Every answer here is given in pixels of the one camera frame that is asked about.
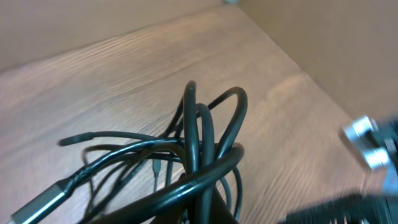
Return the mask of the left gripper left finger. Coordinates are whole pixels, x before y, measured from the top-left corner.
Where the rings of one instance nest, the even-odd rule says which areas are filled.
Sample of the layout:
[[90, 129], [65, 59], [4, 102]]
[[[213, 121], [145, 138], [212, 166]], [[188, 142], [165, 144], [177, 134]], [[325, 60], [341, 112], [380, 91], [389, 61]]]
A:
[[190, 223], [188, 208], [178, 205], [155, 217], [155, 224], [185, 224]]

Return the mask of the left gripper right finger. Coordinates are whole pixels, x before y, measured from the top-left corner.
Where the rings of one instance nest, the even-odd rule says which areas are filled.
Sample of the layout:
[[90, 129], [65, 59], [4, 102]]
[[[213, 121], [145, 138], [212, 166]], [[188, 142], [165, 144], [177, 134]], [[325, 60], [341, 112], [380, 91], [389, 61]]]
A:
[[211, 224], [239, 224], [228, 210], [216, 187], [213, 189], [212, 195]]

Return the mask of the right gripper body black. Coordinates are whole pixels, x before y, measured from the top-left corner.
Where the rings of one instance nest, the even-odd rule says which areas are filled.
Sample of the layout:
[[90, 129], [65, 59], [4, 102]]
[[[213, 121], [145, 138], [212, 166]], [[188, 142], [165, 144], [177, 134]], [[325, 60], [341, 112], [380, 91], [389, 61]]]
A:
[[395, 224], [397, 197], [351, 194], [286, 215], [280, 224]]

